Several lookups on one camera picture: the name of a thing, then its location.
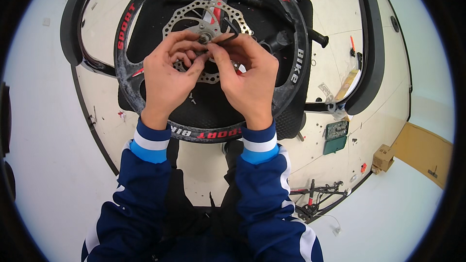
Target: cable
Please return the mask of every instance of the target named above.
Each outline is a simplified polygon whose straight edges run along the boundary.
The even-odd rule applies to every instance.
[[[331,217],[333,217],[333,218],[335,219],[335,221],[338,223],[338,226],[339,226],[340,229],[341,229],[340,222],[339,222],[334,216],[332,216],[332,215],[329,215],[329,214],[322,214],[322,215],[320,215],[320,214],[315,214],[314,216],[331,216]]]

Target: wall outlet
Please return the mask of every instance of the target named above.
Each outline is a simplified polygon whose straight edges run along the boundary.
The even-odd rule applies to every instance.
[[[333,234],[336,236],[338,236],[339,234],[341,233],[341,227],[337,227],[335,230],[333,230]]]

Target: right hand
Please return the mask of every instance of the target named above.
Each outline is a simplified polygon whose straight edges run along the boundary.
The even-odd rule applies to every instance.
[[[272,98],[279,62],[251,36],[239,36],[222,48],[218,43],[233,34],[224,34],[207,44],[215,59],[226,99],[246,119],[248,129],[261,131],[273,122]],[[243,64],[247,72],[237,75],[231,60]]]

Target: brake disc rotor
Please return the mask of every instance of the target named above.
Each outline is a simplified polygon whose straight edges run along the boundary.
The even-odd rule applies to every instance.
[[[246,24],[246,21],[244,20],[244,17],[243,17],[243,13],[241,11],[232,8],[231,6],[229,6],[222,0],[211,0],[211,1],[196,0],[188,4],[185,7],[177,9],[173,13],[172,18],[168,21],[166,26],[164,26],[163,28],[163,38],[165,39],[168,36],[168,34],[172,32],[172,29],[176,25],[176,23],[182,20],[192,20],[192,21],[197,21],[198,24],[188,27],[186,28],[186,30],[199,34],[201,36],[200,38],[201,44],[207,44],[207,42],[209,42],[213,38],[216,38],[223,34],[220,31],[220,24],[218,22],[218,19],[213,12],[214,8],[225,11],[225,17],[228,16],[231,22],[236,21],[236,23],[240,27],[241,33],[245,33],[249,35],[254,34],[254,32]],[[194,12],[195,14],[198,14],[199,16],[201,16],[201,14],[196,11],[196,9],[205,10],[206,16],[204,16],[204,18],[209,19],[211,21],[207,22],[206,20],[202,18],[186,16],[186,14],[189,12]],[[234,61],[232,61],[232,63],[233,63],[233,66],[235,67],[235,70],[238,70],[240,65]],[[182,61],[176,62],[173,66],[175,67],[175,69],[177,69],[180,72],[186,72],[186,68],[183,66]],[[216,84],[219,81],[220,81],[220,78],[219,78],[218,73],[203,72],[198,79],[198,82],[208,83],[208,84]]]

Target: left hand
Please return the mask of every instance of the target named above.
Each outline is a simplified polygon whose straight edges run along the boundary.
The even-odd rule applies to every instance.
[[[194,53],[206,49],[197,42],[198,39],[199,35],[190,31],[172,32],[144,59],[147,97],[141,119],[149,128],[165,130],[170,114],[196,85],[209,59],[207,54],[197,57]],[[189,68],[186,73],[173,68],[177,60],[183,60]]]

